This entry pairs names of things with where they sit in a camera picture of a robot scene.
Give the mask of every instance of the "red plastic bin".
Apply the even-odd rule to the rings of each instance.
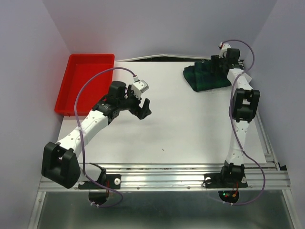
[[[65,75],[61,83],[55,112],[61,115],[74,116],[74,103],[81,87],[94,75],[114,65],[113,54],[72,54],[69,57]],[[112,71],[106,72],[83,90],[78,101],[79,115],[87,115],[92,107],[108,93],[112,82]]]

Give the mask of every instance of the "white board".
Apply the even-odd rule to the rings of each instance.
[[[183,77],[193,62],[117,62],[149,84],[143,95],[150,99],[152,114],[138,120],[121,112],[86,146],[86,162],[95,163],[205,163],[222,164],[229,150],[231,125],[228,116],[231,87],[194,92]],[[132,83],[124,70],[114,80]],[[76,127],[65,117],[59,139]],[[251,122],[245,150],[259,163],[266,163],[263,143]]]

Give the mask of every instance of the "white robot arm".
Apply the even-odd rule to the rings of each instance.
[[[226,75],[232,85],[236,81],[233,97],[230,98],[230,116],[236,135],[243,147],[249,124],[256,115],[260,92],[249,85],[251,77],[243,73],[239,64],[239,49],[231,48],[228,43],[221,43],[219,48],[221,49],[219,55],[211,56],[211,72],[219,77]],[[209,182],[205,183],[206,188],[233,188],[237,184],[239,187],[247,187],[244,174],[244,154],[233,131],[229,152],[221,173],[206,174],[206,176],[210,178]]]
[[[113,81],[105,95],[89,112],[81,123],[81,131],[86,146],[94,136],[108,126],[120,111],[128,110],[139,119],[151,114],[150,101],[145,99],[142,108],[141,95],[148,90],[148,84],[134,77],[134,83],[126,88],[126,84]],[[78,181],[87,180],[81,176],[77,158],[81,153],[80,129],[77,127],[57,143],[49,142],[43,151],[41,173],[54,182],[71,188]],[[92,178],[97,180],[101,171],[97,170]]]

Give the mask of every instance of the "dark green fabric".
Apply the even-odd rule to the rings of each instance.
[[[194,91],[201,92],[231,86],[226,75],[212,75],[210,68],[211,61],[196,62],[194,66],[184,68],[183,75]]]

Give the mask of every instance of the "white wall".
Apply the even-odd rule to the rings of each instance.
[[[287,165],[299,218],[305,228],[305,2],[278,0],[255,40],[252,86],[282,165]]]
[[[41,0],[1,1],[0,42],[0,227],[24,229],[70,53]]]
[[[43,2],[72,53],[114,53],[121,60],[164,53],[209,57],[230,38],[251,44],[276,0]]]

